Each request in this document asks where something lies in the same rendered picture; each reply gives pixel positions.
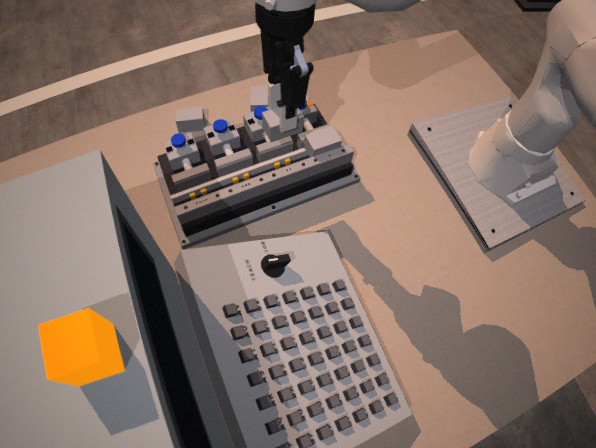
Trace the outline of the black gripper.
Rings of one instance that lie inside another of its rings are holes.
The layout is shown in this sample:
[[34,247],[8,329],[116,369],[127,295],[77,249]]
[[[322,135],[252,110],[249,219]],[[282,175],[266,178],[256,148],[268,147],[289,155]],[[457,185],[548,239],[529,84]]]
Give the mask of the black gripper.
[[305,62],[302,55],[303,37],[313,26],[315,4],[302,10],[282,12],[267,10],[255,3],[256,23],[262,30],[263,67],[265,74],[268,73],[269,110],[280,107],[281,132],[296,128],[297,109],[305,105],[314,67],[311,62]]

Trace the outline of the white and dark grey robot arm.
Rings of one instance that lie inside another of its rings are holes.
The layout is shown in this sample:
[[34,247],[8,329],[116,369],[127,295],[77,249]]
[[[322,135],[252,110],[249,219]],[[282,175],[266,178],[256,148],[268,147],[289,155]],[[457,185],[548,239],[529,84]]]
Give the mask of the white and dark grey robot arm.
[[581,111],[596,128],[596,0],[562,0],[547,17],[531,85],[477,135],[468,162],[476,180],[511,205],[553,187],[553,150],[578,125]]

